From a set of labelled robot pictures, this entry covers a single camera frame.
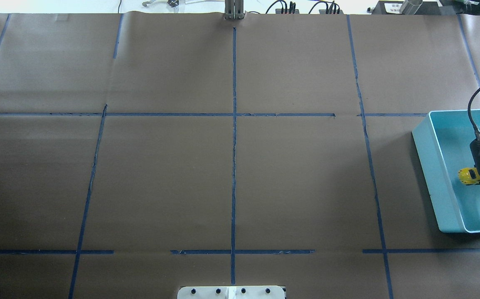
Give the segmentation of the turquoise plastic bin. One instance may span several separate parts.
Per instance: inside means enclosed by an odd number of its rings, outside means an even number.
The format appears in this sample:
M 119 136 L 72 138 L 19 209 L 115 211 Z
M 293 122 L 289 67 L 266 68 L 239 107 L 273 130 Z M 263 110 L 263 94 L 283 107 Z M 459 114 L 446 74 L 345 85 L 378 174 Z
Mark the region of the turquoise plastic bin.
M 473 126 L 466 110 L 432 110 L 411 132 L 443 233 L 480 233 L 480 185 L 466 186 L 458 171 L 473 167 Z

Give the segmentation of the yellow beetle toy car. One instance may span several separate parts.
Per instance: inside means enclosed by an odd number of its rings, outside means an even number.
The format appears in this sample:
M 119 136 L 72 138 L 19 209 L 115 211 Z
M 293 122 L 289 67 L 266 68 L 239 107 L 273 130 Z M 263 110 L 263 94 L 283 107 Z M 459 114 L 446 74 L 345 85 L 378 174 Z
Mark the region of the yellow beetle toy car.
M 460 169 L 458 179 L 466 186 L 480 185 L 480 174 L 476 167 Z

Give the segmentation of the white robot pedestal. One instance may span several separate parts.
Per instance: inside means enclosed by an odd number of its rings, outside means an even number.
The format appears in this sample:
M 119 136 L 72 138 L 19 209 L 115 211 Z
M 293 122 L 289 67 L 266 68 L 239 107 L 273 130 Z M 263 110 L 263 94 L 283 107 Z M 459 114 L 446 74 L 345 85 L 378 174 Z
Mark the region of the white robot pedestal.
M 186 286 L 179 289 L 177 299 L 286 299 L 285 287 L 255 286 Z

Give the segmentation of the aluminium frame post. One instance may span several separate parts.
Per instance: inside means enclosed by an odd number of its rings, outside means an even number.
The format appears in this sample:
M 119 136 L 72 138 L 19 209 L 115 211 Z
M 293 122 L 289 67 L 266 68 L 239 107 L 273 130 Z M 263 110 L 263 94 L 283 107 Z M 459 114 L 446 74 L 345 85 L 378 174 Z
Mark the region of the aluminium frame post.
M 242 20 L 245 18 L 244 0 L 225 0 L 224 19 Z

